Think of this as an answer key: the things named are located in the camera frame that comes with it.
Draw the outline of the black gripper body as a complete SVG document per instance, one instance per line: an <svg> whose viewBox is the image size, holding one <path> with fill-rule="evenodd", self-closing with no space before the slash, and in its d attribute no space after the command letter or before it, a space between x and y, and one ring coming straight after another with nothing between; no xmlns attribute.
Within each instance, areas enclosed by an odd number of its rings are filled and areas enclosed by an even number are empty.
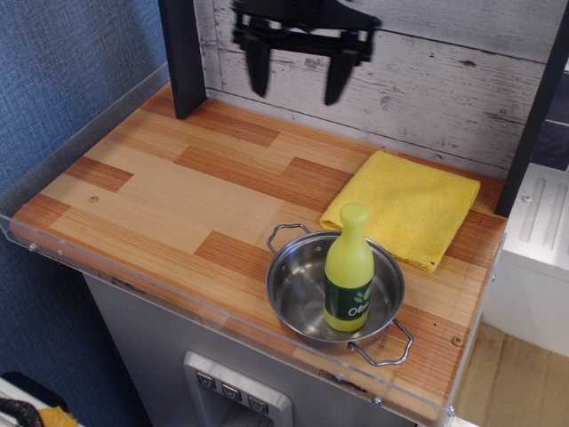
<svg viewBox="0 0 569 427"><path fill-rule="evenodd" d="M273 50L327 56L342 64L369 61L381 20L340 1L235 1L234 41L254 63Z"/></svg>

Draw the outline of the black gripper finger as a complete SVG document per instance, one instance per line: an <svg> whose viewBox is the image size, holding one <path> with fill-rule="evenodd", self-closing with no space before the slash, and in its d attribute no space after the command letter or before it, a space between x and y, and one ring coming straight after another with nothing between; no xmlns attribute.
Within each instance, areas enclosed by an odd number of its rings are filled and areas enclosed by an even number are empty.
<svg viewBox="0 0 569 427"><path fill-rule="evenodd" d="M259 96L265 96L268 90L271 48L260 39L246 39L244 51L252 90Z"/></svg>
<svg viewBox="0 0 569 427"><path fill-rule="evenodd" d="M353 68L358 64L356 51L340 51L331 56L325 88L326 106L331 106L340 99Z"/></svg>

